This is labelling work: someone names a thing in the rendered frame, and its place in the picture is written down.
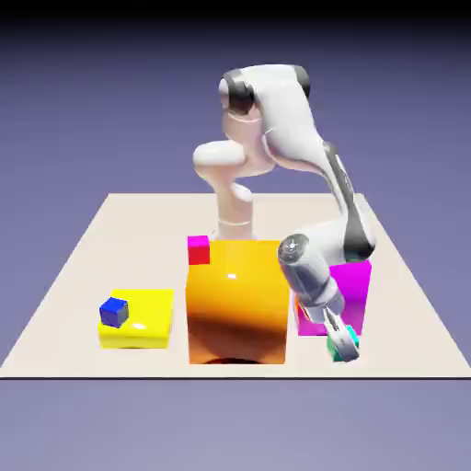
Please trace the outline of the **large magenta box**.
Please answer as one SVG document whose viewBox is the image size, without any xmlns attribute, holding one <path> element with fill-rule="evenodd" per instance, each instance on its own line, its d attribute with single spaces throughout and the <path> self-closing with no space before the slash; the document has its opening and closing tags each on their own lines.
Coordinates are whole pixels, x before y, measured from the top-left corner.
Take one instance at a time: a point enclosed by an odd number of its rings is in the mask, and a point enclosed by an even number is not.
<svg viewBox="0 0 471 471">
<path fill-rule="evenodd" d="M 354 329 L 358 337 L 362 334 L 371 272 L 372 265 L 369 260 L 330 267 L 330 274 L 336 280 L 345 300 L 345 306 L 341 314 L 342 320 Z M 296 296 L 293 297 L 293 310 L 296 315 L 297 331 L 300 337 L 327 335 L 327 330 L 323 324 L 315 324 L 308 319 L 299 306 Z"/>
</svg>

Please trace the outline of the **small teal cube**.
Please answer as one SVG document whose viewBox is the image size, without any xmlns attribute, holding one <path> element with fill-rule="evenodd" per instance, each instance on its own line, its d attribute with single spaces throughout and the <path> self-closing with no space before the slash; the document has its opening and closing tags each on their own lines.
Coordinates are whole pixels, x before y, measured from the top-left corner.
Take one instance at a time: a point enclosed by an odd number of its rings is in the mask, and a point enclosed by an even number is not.
<svg viewBox="0 0 471 471">
<path fill-rule="evenodd" d="M 343 336 L 327 335 L 327 349 L 333 362 L 350 362 L 360 355 L 360 340 L 354 329 L 347 325 Z"/>
</svg>

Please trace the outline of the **small red cube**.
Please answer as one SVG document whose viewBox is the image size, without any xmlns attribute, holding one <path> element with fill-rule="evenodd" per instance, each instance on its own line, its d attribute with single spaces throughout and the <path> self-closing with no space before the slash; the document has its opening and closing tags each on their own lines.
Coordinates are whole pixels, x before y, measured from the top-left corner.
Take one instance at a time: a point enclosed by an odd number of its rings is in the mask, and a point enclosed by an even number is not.
<svg viewBox="0 0 471 471">
<path fill-rule="evenodd" d="M 187 237 L 188 260 L 190 265 L 211 263 L 211 244 L 206 235 L 192 235 Z"/>
</svg>

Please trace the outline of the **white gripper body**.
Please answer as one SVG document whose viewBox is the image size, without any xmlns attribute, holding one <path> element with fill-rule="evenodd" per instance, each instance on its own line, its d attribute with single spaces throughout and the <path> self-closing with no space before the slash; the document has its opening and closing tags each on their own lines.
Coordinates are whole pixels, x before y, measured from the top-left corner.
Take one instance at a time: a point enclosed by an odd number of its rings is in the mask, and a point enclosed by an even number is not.
<svg viewBox="0 0 471 471">
<path fill-rule="evenodd" d="M 350 325 L 328 307 L 323 308 L 327 331 L 327 349 L 334 362 L 351 362 L 359 358 L 359 338 Z"/>
</svg>

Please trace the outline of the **large orange box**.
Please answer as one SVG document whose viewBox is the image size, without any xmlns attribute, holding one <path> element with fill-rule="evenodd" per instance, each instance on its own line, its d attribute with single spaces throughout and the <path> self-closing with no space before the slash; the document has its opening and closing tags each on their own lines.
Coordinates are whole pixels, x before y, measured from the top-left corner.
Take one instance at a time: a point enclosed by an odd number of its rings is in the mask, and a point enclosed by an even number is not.
<svg viewBox="0 0 471 471">
<path fill-rule="evenodd" d="M 279 242 L 210 244 L 211 263 L 188 268 L 190 363 L 283 364 L 290 289 L 277 259 Z"/>
</svg>

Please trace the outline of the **large yellow box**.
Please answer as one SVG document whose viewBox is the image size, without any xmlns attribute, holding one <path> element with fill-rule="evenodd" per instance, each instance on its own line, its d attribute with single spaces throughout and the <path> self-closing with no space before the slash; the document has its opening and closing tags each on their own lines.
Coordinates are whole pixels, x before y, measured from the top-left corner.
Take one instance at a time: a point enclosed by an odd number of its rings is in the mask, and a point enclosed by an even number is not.
<svg viewBox="0 0 471 471">
<path fill-rule="evenodd" d="M 114 289 L 109 297 L 126 300 L 129 317 L 120 328 L 105 326 L 99 320 L 98 339 L 103 349 L 167 348 L 174 307 L 173 290 Z"/>
</svg>

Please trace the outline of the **small blue cube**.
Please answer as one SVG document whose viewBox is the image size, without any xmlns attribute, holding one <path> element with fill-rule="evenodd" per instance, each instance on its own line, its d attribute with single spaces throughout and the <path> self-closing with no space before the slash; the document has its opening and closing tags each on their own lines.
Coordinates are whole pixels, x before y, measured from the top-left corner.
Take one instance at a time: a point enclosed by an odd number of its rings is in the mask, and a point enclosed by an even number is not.
<svg viewBox="0 0 471 471">
<path fill-rule="evenodd" d="M 126 300 L 110 297 L 99 308 L 101 323 L 108 327 L 120 328 L 129 317 L 129 306 Z"/>
</svg>

